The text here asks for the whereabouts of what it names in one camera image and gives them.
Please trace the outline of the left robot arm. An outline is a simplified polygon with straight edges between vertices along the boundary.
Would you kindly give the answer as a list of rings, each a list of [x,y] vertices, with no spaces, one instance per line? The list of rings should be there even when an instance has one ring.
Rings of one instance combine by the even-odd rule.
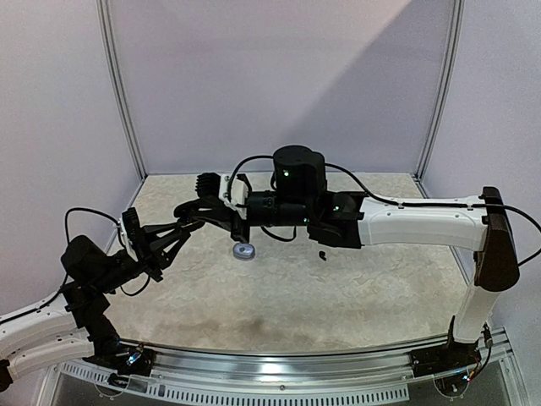
[[[156,359],[143,343],[124,344],[105,312],[109,295],[146,275],[160,282],[201,221],[143,226],[135,209],[117,221],[121,248],[106,254],[89,237],[70,239],[61,257],[65,278],[57,292],[1,318],[1,388],[35,370],[71,359],[117,376],[149,376]]]

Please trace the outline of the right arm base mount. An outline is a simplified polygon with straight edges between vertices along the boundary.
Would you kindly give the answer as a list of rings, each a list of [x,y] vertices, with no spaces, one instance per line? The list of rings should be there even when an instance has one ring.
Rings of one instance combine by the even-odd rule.
[[[478,376],[489,363],[493,338],[487,322],[484,323],[482,334],[484,346],[488,353],[481,355],[478,341],[475,343],[459,343],[453,336],[455,317],[452,317],[445,343],[427,348],[414,349],[409,352],[410,365],[415,377],[433,375],[454,369],[474,365],[471,372],[466,374],[465,380],[471,381]]]

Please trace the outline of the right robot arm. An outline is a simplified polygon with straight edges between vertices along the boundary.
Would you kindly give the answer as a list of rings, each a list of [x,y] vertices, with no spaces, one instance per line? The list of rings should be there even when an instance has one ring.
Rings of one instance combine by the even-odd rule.
[[[324,156],[301,145],[272,155],[274,187],[256,191],[239,170],[203,173],[195,200],[175,208],[182,222],[204,222],[248,242],[252,228],[303,227],[311,240],[333,248],[360,249],[378,244],[428,244],[473,253],[475,272],[450,325],[450,340],[437,361],[456,368],[470,353],[499,295],[520,276],[516,248],[500,192],[486,187],[480,195],[457,199],[382,197],[360,186],[332,192]]]

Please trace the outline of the purple round charging case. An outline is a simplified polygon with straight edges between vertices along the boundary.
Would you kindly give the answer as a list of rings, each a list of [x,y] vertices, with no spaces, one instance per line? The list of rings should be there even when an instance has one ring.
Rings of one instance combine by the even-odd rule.
[[[252,244],[236,243],[232,248],[232,254],[240,261],[251,261],[255,258],[255,247]]]

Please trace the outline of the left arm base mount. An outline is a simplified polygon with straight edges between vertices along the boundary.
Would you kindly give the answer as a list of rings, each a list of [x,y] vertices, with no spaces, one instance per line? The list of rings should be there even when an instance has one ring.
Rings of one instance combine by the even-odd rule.
[[[117,340],[100,344],[97,352],[83,361],[111,370],[107,385],[125,388],[132,376],[150,376],[156,352],[143,343],[127,345]]]

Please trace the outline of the black charging case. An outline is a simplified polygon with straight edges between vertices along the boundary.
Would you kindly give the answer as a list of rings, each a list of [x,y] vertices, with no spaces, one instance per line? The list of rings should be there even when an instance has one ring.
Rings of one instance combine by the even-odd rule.
[[[176,224],[178,228],[190,228],[199,223],[198,220],[194,220],[192,217],[193,209],[192,205],[182,204],[177,206],[173,211],[173,216],[176,218]]]

